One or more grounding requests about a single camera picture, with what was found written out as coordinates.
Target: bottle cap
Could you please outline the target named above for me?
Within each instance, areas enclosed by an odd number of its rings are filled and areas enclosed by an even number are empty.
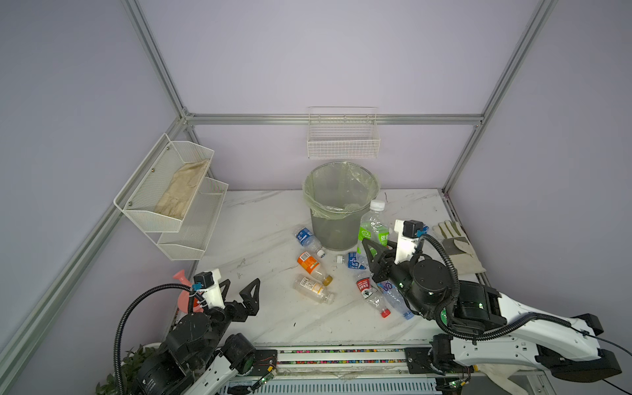
[[[384,207],[386,206],[386,203],[384,203],[383,200],[376,200],[373,199],[371,200],[371,204],[370,204],[370,208],[373,211],[384,211]]]

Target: potted plant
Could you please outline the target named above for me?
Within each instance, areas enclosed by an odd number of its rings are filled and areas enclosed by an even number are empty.
[[[132,383],[136,379],[136,374],[140,366],[147,358],[156,354],[159,346],[160,343],[152,343],[146,346],[141,344],[136,351],[127,351],[127,356],[124,357],[121,362],[121,376],[125,388],[129,388],[129,383]],[[96,395],[117,395],[114,376],[112,374],[107,375],[106,383],[103,385],[101,385],[100,382],[97,383],[95,393]]]

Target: table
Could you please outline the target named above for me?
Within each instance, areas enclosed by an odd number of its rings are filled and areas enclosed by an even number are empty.
[[[449,220],[436,189],[382,190],[384,219],[416,219],[429,225]],[[261,280],[260,310],[246,322],[233,322],[228,334],[243,333],[255,346],[323,346],[347,344],[428,343],[442,333],[421,317],[405,320],[393,311],[382,318],[355,286],[357,270],[336,263],[342,252],[327,251],[320,259],[334,278],[327,287],[336,293],[331,305],[318,304],[292,288],[298,274],[308,276],[296,259],[303,252],[294,236],[298,226],[311,228],[303,192],[228,191],[207,253],[197,272],[219,269],[230,279],[226,300],[241,301],[239,291]],[[424,252],[439,261],[431,247]],[[476,281],[474,275],[461,279]]]

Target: pink plastic object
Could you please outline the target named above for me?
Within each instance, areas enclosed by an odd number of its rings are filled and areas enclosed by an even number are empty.
[[[181,271],[175,273],[173,278],[178,280],[181,284],[184,284],[184,285],[186,285],[188,287],[191,286],[191,282],[186,279],[184,270],[181,270]],[[180,309],[180,311],[186,313],[187,312],[186,310],[188,309],[188,307],[189,307],[189,292],[182,291],[180,293],[180,296],[178,297],[178,308]],[[202,307],[200,306],[200,302],[198,302],[197,299],[196,299],[193,302],[193,312],[197,313],[197,312],[201,312],[201,311],[202,311]]]

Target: white wire basket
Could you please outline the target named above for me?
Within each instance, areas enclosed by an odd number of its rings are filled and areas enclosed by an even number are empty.
[[[377,158],[380,137],[376,107],[310,107],[310,159]]]
[[[177,233],[162,233],[156,245],[171,260],[200,260],[206,252],[228,184],[204,177]]]
[[[194,198],[188,202],[188,206],[184,209],[182,219],[154,212],[156,204],[169,187],[176,171],[186,163],[196,163],[208,159],[209,161],[204,169],[204,174],[206,174],[214,153],[212,149],[195,143],[170,141],[166,135],[164,135],[163,138],[166,138],[168,143],[153,163],[151,170],[147,171],[143,180],[141,180],[136,190],[131,194],[131,197],[126,203],[123,203],[123,207],[117,205],[118,209],[145,233],[180,231],[184,221],[188,217],[195,196],[202,184],[202,180],[200,180],[193,192]],[[119,195],[114,199],[115,205],[119,200]]]

